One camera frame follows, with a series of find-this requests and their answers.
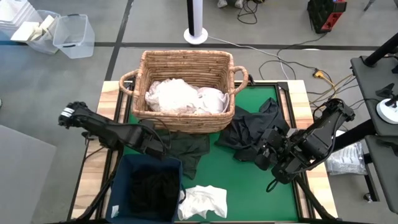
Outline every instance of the black floor stripe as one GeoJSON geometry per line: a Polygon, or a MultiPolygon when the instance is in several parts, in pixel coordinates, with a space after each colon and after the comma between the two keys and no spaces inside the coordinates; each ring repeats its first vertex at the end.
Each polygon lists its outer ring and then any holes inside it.
{"type": "Polygon", "coordinates": [[[124,32],[126,31],[127,21],[129,20],[132,2],[134,2],[134,0],[127,1],[127,5],[126,5],[126,8],[125,8],[124,14],[123,14],[122,23],[120,25],[118,37],[116,38],[116,43],[114,43],[111,60],[109,61],[108,69],[106,70],[105,81],[110,81],[112,79],[114,66],[116,64],[116,60],[118,59],[121,42],[123,40],[124,32]]]}
{"type": "MultiPolygon", "coordinates": [[[[0,41],[0,46],[27,46],[26,43],[14,42],[14,41],[0,41]]],[[[95,42],[95,47],[114,47],[115,42],[95,42]]]]}
{"type": "MultiPolygon", "coordinates": [[[[250,46],[256,49],[279,50],[289,48],[289,50],[319,49],[319,50],[376,50],[378,46],[344,46],[344,45],[284,45],[284,44],[238,44],[250,46]]],[[[241,47],[232,44],[200,44],[192,45],[188,43],[132,43],[123,42],[121,47],[147,47],[147,48],[199,48],[199,49],[240,49],[241,47]]]]}

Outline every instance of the clear plastic bin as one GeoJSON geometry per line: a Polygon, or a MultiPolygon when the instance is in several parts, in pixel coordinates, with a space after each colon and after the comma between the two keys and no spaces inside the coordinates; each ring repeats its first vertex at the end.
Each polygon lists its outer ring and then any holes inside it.
{"type": "Polygon", "coordinates": [[[0,1],[0,24],[16,23],[21,15],[24,15],[26,9],[32,7],[26,0],[15,1],[15,0],[2,0],[0,1]]]}
{"type": "Polygon", "coordinates": [[[15,31],[22,25],[23,22],[42,22],[42,18],[39,16],[39,13],[30,5],[29,2],[26,1],[26,6],[20,9],[20,11],[15,14],[12,22],[8,22],[6,20],[0,20],[0,31],[6,34],[8,37],[12,37],[15,31]]]}
{"type": "Polygon", "coordinates": [[[53,44],[69,58],[92,56],[94,41],[95,34],[87,15],[72,14],[58,19],[53,44]]]}
{"type": "Polygon", "coordinates": [[[37,50],[38,52],[42,52],[45,54],[55,54],[58,51],[58,48],[52,43],[53,35],[55,33],[55,28],[57,27],[58,19],[61,15],[46,10],[37,10],[37,13],[43,21],[47,16],[52,16],[55,20],[49,27],[48,32],[46,32],[39,40],[27,42],[27,45],[32,47],[34,50],[37,50]]]}

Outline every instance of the basket handle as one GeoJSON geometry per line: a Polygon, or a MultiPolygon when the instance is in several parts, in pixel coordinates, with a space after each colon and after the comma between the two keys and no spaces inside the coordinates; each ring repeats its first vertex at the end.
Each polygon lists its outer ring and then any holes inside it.
{"type": "Polygon", "coordinates": [[[232,94],[238,94],[241,90],[244,89],[244,87],[246,87],[248,85],[248,81],[249,81],[249,74],[248,71],[243,67],[243,66],[235,66],[230,68],[234,73],[236,73],[237,71],[242,71],[243,73],[243,80],[242,83],[239,87],[237,87],[236,89],[234,89],[234,91],[232,92],[232,94]]]}
{"type": "Polygon", "coordinates": [[[119,89],[129,96],[132,96],[133,91],[128,90],[126,87],[124,87],[124,81],[126,81],[129,78],[135,77],[136,75],[138,75],[138,72],[139,69],[134,70],[132,72],[128,72],[124,74],[119,80],[119,89]]]}

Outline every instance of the wicker basket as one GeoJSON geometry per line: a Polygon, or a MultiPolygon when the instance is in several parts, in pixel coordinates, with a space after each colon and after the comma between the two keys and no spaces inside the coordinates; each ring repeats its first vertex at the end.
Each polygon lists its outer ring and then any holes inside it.
{"type": "MultiPolygon", "coordinates": [[[[186,133],[214,133],[224,129],[235,113],[235,95],[248,84],[248,72],[242,66],[234,66],[232,55],[215,50],[145,51],[139,69],[123,75],[120,89],[133,96],[131,111],[139,119],[161,119],[171,131],[186,133]],[[242,71],[243,81],[234,88],[235,72],[242,71]],[[124,81],[136,77],[134,91],[124,87],[124,81]],[[182,78],[197,87],[213,87],[230,94],[227,112],[220,114],[177,114],[150,111],[145,92],[154,81],[182,78]]],[[[156,128],[162,123],[154,120],[156,128]]]]}

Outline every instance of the white label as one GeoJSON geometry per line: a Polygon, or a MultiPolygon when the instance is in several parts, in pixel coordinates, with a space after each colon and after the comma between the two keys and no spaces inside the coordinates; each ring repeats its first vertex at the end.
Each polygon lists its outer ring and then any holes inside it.
{"type": "Polygon", "coordinates": [[[70,108],[65,108],[65,109],[63,109],[65,112],[68,112],[68,113],[73,113],[73,112],[75,112],[75,110],[73,110],[73,109],[70,109],[70,108]]]}
{"type": "Polygon", "coordinates": [[[112,206],[111,218],[119,215],[119,205],[112,206]]]}
{"type": "Polygon", "coordinates": [[[70,113],[68,113],[68,112],[65,112],[65,111],[62,111],[61,115],[62,115],[62,116],[66,116],[66,117],[68,117],[68,118],[70,118],[70,116],[72,116],[72,114],[70,114],[70,113]]]}

